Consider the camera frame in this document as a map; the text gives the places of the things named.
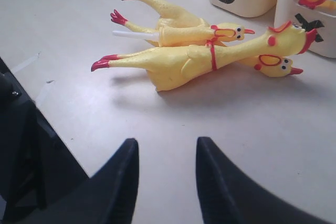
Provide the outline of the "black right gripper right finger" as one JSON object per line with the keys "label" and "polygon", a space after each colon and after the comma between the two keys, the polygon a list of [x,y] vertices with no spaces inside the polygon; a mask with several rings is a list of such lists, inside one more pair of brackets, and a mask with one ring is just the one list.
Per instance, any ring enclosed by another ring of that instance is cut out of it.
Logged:
{"label": "black right gripper right finger", "polygon": [[210,137],[196,144],[196,187],[204,223],[325,223],[266,190]]}

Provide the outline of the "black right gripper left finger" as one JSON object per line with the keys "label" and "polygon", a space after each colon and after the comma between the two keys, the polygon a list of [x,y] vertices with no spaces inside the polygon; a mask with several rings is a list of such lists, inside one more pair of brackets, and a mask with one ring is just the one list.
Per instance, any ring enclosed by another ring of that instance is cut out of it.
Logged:
{"label": "black right gripper left finger", "polygon": [[139,186],[139,145],[126,139],[90,179],[26,223],[131,223]]}

